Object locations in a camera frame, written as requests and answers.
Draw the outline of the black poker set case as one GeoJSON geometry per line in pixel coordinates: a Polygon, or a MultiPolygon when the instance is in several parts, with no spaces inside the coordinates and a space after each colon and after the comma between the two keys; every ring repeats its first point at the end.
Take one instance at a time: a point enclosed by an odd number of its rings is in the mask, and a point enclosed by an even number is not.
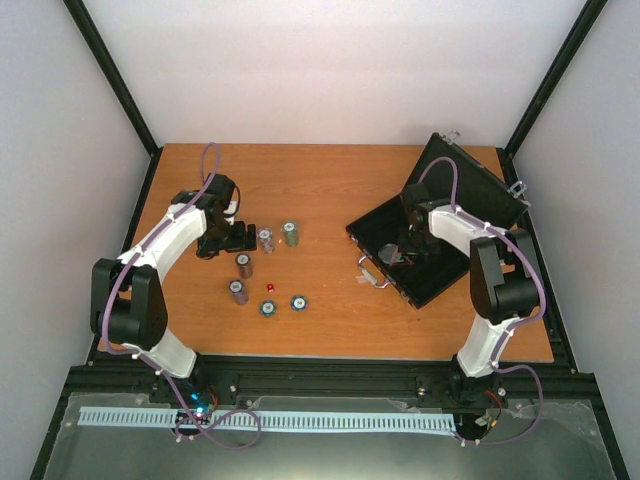
{"type": "Polygon", "coordinates": [[[469,270],[469,244],[482,228],[461,208],[502,230],[528,210],[525,200],[445,136],[434,133],[400,193],[346,226],[364,256],[420,309],[469,270]]]}

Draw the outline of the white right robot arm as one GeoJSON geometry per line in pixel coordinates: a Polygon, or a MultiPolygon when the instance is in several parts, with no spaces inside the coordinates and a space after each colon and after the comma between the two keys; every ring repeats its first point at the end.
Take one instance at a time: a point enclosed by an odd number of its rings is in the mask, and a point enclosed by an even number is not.
{"type": "Polygon", "coordinates": [[[476,315],[456,360],[467,378],[496,372],[515,329],[546,310],[531,235],[482,221],[449,199],[432,199],[423,184],[405,187],[400,199],[410,235],[421,245],[431,247],[441,240],[468,257],[476,315]]]}

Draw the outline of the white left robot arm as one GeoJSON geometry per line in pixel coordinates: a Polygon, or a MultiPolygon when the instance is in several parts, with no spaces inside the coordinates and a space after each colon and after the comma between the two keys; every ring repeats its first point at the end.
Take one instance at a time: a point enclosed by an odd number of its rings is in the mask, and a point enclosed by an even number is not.
{"type": "Polygon", "coordinates": [[[195,369],[197,353],[169,328],[162,283],[190,246],[201,260],[257,248],[256,226],[235,219],[239,205],[235,182],[214,174],[202,189],[179,192],[138,244],[92,268],[93,333],[110,353],[147,360],[157,373],[174,377],[172,388],[186,402],[206,395],[208,378],[195,369]]]}

